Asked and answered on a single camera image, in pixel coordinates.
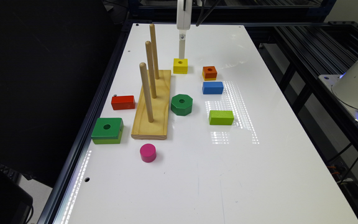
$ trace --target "white table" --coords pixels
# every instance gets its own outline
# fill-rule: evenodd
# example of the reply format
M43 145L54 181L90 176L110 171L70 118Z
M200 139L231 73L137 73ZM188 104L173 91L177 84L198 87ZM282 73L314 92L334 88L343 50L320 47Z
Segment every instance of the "white table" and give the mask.
M156 33L159 67L171 70L176 25ZM191 27L188 74L172 75L170 97L190 95L193 111L169 112L167 140L132 139L135 110L113 111L110 101L138 101L146 40L149 25L133 26L101 114L123 119L121 143L89 144L62 223L358 223L243 26ZM202 94L211 65L222 95ZM233 110L233 125L210 126L209 110ZM151 163L140 159L146 143L157 148Z

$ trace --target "yellow block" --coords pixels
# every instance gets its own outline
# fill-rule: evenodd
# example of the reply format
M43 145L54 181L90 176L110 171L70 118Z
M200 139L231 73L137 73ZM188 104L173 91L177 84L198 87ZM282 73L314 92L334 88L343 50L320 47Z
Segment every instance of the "yellow block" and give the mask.
M187 59L173 59L173 72L175 74L187 74L188 66Z
M151 98L154 121L147 118L143 87L137 103L131 136L134 139L164 140L167 138L171 70L159 70L160 78L155 80L156 99Z
M203 71L203 78L204 78L204 81L216 80L216 78L205 78L204 71Z

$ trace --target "colored block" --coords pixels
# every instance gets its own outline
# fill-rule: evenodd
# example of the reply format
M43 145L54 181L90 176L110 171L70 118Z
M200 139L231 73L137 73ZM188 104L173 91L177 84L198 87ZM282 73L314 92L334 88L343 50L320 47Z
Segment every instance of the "colored block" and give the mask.
M203 94L222 94L223 82L203 82Z
M204 76L203 76L203 78L204 78L204 81L214 81L214 80L216 80L216 78L205 78Z
M144 144L140 149L140 157L144 162L153 162L157 157L153 144Z
M98 118L91 139L95 144L119 144L123 129L122 118Z
M135 98L134 96L113 96L111 106L113 110L135 109Z
M203 78L204 81L216 80L218 72L215 69L215 66L203 67Z
M192 97L185 94L178 94L172 97L171 110L178 116L186 116L191 113L193 107Z
M175 74L187 74L187 59L173 59L173 72Z
M210 125L232 125L233 121L233 111L209 111Z

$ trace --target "black metal frame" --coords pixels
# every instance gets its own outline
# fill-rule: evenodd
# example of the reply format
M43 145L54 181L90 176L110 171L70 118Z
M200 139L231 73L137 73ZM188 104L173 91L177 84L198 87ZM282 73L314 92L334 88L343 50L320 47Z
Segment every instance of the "black metal frame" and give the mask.
M143 6L139 0L128 0L133 19L152 19L154 22L176 22L175 6ZM316 6L216 6L205 22L323 22L336 0L324 0ZM201 7L193 6L195 23Z
M295 103L294 113L313 93L342 132L358 150L358 123L318 79L318 75L343 74L357 60L319 27L276 27L275 41L306 83Z

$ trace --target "cable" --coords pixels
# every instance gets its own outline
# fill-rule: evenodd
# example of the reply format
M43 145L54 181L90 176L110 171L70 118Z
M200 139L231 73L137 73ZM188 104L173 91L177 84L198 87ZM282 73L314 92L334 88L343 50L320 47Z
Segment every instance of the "cable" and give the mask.
M342 149L341 152L339 152L338 154L336 154L334 157L330 158L330 160L327 161L327 163L329 164L330 162L336 160L342 153L344 153L349 147L352 146L352 143L349 143L344 149Z
M118 4L118 3L115 3L115 2L109 2L109 1L106 1L106 0L102 0L102 1L107 2L107 3L110 3L110 4L115 4L115 5L117 5L117 6L121 6L121 7L124 7L124 8L126 8L126 9L129 9L128 7L123 6L122 4Z
M199 26L201 23L204 22L204 20L209 16L209 14L212 12L212 10L219 4L219 2L221 2L221 0L216 0L214 2L214 4L210 7L208 12L206 12L206 14L203 15L202 18L199 21L197 21L196 26Z
M28 222L31 220L33 214L34 214L34 207L31 205L31 208L30 208L30 217L27 219L27 221L25 222L25 224L28 224Z
M197 19L197 23L199 23L199 21L201 20L201 17L203 16L204 14L204 6L205 6L205 1L206 0L201 0L201 12L200 12L200 15L198 16L198 19Z
M343 175L339 185L343 182L343 180L346 178L346 176L349 174L349 172L352 170L352 168L354 167L354 165L356 164L356 162L358 161L358 156L357 159L353 162L353 164L351 165L351 167L347 170L347 172Z

